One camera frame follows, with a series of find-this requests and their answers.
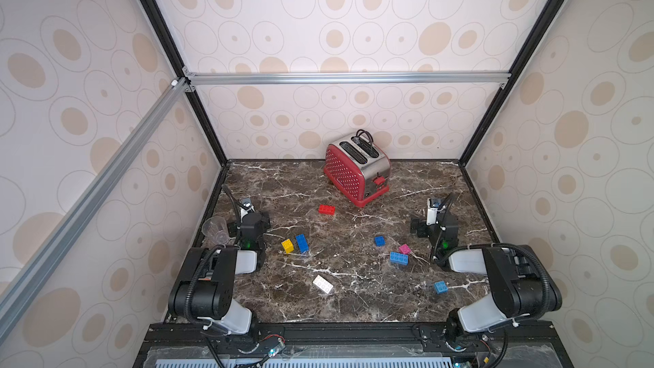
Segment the yellow lego brick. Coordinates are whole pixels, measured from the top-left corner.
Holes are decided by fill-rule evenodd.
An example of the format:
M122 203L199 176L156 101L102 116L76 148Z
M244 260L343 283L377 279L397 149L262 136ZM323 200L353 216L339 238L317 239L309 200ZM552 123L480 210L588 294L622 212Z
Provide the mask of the yellow lego brick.
M294 244L290 239L284 240L281 245L286 254L291 254L295 250Z

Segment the dark blue long lego brick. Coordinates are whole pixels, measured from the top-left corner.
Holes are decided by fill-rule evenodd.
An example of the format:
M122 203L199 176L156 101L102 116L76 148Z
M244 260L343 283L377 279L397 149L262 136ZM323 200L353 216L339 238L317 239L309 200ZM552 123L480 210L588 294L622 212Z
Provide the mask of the dark blue long lego brick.
M301 254L309 252L308 242L304 234L296 235L296 243Z

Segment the teal small lego brick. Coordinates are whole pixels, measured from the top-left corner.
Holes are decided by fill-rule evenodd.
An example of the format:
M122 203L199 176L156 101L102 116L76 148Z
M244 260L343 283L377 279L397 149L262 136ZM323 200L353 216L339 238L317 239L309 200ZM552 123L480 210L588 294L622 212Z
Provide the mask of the teal small lego brick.
M438 294L444 294L448 291L448 286L444 281L438 281L434 284L434 289Z

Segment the light blue long lego brick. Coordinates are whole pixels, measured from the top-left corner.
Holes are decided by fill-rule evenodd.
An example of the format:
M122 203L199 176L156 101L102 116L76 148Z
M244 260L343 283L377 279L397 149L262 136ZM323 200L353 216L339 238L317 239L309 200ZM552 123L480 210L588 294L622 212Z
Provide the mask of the light blue long lego brick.
M399 266L407 266L409 262L409 257L402 253L391 252L389 255L389 260L391 264L399 265Z

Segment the red lego brick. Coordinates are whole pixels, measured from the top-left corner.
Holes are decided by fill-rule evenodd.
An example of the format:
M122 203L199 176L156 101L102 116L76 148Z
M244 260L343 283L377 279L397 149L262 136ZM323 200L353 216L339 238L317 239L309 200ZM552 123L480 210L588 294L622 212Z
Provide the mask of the red lego brick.
M318 208L318 212L323 215L334 216L336 212L336 208L331 205L321 204L320 207Z

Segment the white lego brick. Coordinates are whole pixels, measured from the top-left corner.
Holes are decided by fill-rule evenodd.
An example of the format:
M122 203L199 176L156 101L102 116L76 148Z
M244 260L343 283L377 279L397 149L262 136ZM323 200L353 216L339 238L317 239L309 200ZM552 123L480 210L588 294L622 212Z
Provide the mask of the white lego brick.
M313 280L313 285L325 294L330 294L334 290L334 286L327 279L317 275Z

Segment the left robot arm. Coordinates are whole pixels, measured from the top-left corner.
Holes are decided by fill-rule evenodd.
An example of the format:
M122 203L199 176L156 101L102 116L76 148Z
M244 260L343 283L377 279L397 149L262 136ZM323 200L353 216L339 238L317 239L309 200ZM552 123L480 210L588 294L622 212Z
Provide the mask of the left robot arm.
M192 247L172 287L168 311L175 317L226 335L250 334L253 311L234 298L235 279L262 268L266 259L264 233L270 228L266 212L240 212L239 223L221 216L201 228L207 247Z

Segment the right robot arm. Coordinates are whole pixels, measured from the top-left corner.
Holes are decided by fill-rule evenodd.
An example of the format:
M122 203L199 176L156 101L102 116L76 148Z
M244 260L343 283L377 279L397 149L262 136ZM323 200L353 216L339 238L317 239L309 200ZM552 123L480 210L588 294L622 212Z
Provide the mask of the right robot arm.
M563 296L529 245L459 245L458 219L441 199L427 201L426 218L410 231L431 244L430 261L448 272L487 277L490 293L448 314L442 337L453 348L467 336L538 320L561 309Z

